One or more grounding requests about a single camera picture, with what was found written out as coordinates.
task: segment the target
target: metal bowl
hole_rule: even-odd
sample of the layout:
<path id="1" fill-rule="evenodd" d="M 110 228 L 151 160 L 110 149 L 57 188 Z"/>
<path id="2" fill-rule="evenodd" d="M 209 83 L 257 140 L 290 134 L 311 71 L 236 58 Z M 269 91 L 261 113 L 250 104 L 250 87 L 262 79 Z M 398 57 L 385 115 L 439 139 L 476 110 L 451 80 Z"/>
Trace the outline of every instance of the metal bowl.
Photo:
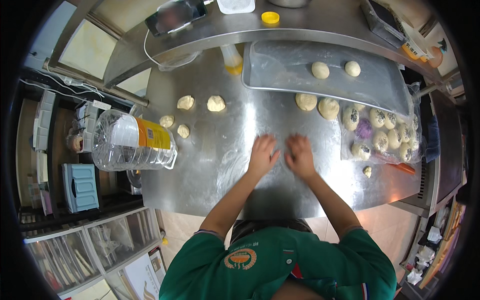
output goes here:
<path id="1" fill-rule="evenodd" d="M 271 4 L 286 8 L 300 8 L 307 6 L 311 0 L 268 0 Z"/>

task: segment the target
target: orange label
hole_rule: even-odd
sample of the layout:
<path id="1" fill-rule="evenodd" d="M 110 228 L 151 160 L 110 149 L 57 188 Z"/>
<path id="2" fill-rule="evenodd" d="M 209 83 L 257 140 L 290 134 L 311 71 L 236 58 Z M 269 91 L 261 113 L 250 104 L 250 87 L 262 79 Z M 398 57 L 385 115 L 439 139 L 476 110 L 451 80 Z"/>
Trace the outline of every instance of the orange label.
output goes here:
<path id="1" fill-rule="evenodd" d="M 138 124 L 139 146 L 170 149 L 170 135 L 162 126 L 143 119 L 135 119 Z"/>

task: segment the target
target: dough ball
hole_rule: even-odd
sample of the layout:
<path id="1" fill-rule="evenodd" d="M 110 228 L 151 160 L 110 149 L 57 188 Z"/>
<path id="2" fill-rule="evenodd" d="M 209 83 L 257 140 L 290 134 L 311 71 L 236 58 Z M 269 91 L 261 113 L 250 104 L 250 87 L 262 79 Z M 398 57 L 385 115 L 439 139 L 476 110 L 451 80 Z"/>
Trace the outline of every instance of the dough ball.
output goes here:
<path id="1" fill-rule="evenodd" d="M 370 158 L 371 150 L 364 143 L 355 143 L 352 145 L 352 154 L 354 157 L 360 158 L 361 160 L 368 160 Z"/>
<path id="2" fill-rule="evenodd" d="M 400 159 L 405 163 L 412 159 L 412 148 L 409 144 L 402 143 L 400 146 Z"/>
<path id="3" fill-rule="evenodd" d="M 188 129 L 187 125 L 185 124 L 180 125 L 177 132 L 184 139 L 186 139 L 190 135 L 190 129 Z"/>
<path id="4" fill-rule="evenodd" d="M 403 123 L 398 127 L 398 132 L 402 137 L 402 143 L 408 143 L 412 137 L 412 129 L 406 123 Z"/>
<path id="5" fill-rule="evenodd" d="M 393 112 L 387 112 L 385 118 L 385 127 L 387 129 L 393 129 L 396 125 L 396 114 Z"/>
<path id="6" fill-rule="evenodd" d="M 343 111 L 343 126 L 349 130 L 354 131 L 359 123 L 359 112 L 353 106 L 349 106 Z"/>
<path id="7" fill-rule="evenodd" d="M 177 102 L 177 108 L 189 110 L 190 108 L 192 108 L 194 101 L 195 99 L 191 95 L 183 96 Z"/>
<path id="8" fill-rule="evenodd" d="M 356 61 L 351 60 L 345 64 L 345 72 L 350 76 L 357 77 L 360 75 L 360 65 Z"/>
<path id="9" fill-rule="evenodd" d="M 210 96 L 207 102 L 209 111 L 221 111 L 225 108 L 225 101 L 220 96 Z"/>
<path id="10" fill-rule="evenodd" d="M 412 138 L 408 142 L 408 145 L 413 151 L 416 151 L 420 147 L 420 135 L 418 132 L 413 132 Z"/>
<path id="11" fill-rule="evenodd" d="M 360 103 L 354 103 L 353 106 L 358 110 L 358 111 L 361 111 L 362 109 L 365 108 L 365 106 L 363 104 L 360 104 Z"/>
<path id="12" fill-rule="evenodd" d="M 330 70 L 325 63 L 316 61 L 312 64 L 312 73 L 318 79 L 325 79 L 330 75 Z"/>
<path id="13" fill-rule="evenodd" d="M 367 119 L 360 119 L 355 134 L 362 139 L 369 139 L 373 134 L 372 125 Z"/>
<path id="14" fill-rule="evenodd" d="M 377 131 L 373 136 L 373 147 L 380 153 L 387 151 L 388 149 L 388 137 L 382 131 Z"/>
<path id="15" fill-rule="evenodd" d="M 417 115 L 413 115 L 413 121 L 412 121 L 412 128 L 413 130 L 417 130 L 419 127 L 419 118 Z"/>
<path id="16" fill-rule="evenodd" d="M 397 129 L 391 129 L 388 132 L 388 145 L 391 149 L 398 149 L 402 144 L 402 137 Z"/>
<path id="17" fill-rule="evenodd" d="M 175 117 L 173 117 L 172 115 L 163 116 L 160 118 L 160 125 L 162 125 L 165 128 L 168 128 L 172 126 L 174 119 Z"/>
<path id="18" fill-rule="evenodd" d="M 318 103 L 318 111 L 327 120 L 333 120 L 338 115 L 340 110 L 340 105 L 335 99 L 332 98 L 323 98 Z"/>
<path id="19" fill-rule="evenodd" d="M 370 109 L 370 123 L 373 127 L 380 128 L 385 124 L 385 113 L 378 108 Z"/>
<path id="20" fill-rule="evenodd" d="M 301 110 L 310 111 L 317 105 L 317 96 L 310 94 L 296 94 L 295 102 Z"/>
<path id="21" fill-rule="evenodd" d="M 372 175 L 372 167 L 367 166 L 367 167 L 363 168 L 363 173 L 365 174 L 365 176 L 370 178 L 370 176 Z"/>

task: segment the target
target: stainless steel table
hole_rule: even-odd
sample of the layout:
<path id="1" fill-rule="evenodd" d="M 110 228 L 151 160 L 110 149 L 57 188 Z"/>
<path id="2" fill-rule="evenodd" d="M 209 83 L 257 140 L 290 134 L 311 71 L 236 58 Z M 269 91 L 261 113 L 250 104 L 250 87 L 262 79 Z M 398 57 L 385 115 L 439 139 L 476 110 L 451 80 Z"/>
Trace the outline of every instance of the stainless steel table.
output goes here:
<path id="1" fill-rule="evenodd" d="M 193 107 L 177 109 L 184 95 L 195 98 Z M 211 112 L 211 95 L 224 98 L 227 108 Z M 415 176 L 389 165 L 340 160 L 338 122 L 327 121 L 314 109 L 300 110 L 295 95 L 245 88 L 240 76 L 229 74 L 219 48 L 204 51 L 192 63 L 172 72 L 152 68 L 147 88 L 150 104 L 144 118 L 157 121 L 175 116 L 170 127 L 179 148 L 173 170 L 142 171 L 144 204 L 167 211 L 206 216 L 245 173 L 256 135 L 273 133 L 277 148 L 286 151 L 291 133 L 307 135 L 314 163 L 326 183 L 353 210 L 390 203 L 420 190 L 420 164 Z M 190 128 L 186 139 L 177 134 L 180 124 Z M 370 165 L 368 179 L 362 169 Z M 306 218 L 325 216 L 310 189 L 288 169 L 283 156 L 259 182 L 240 218 Z"/>

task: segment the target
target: smartphone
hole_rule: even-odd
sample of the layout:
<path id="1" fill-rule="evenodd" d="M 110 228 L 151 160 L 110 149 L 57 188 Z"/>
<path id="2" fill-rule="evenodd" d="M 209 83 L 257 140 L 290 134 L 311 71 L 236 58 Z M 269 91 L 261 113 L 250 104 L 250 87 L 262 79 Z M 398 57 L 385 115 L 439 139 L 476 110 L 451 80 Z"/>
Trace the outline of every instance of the smartphone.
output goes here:
<path id="1" fill-rule="evenodd" d="M 204 0 L 171 0 L 145 20 L 154 36 L 166 34 L 207 15 Z"/>

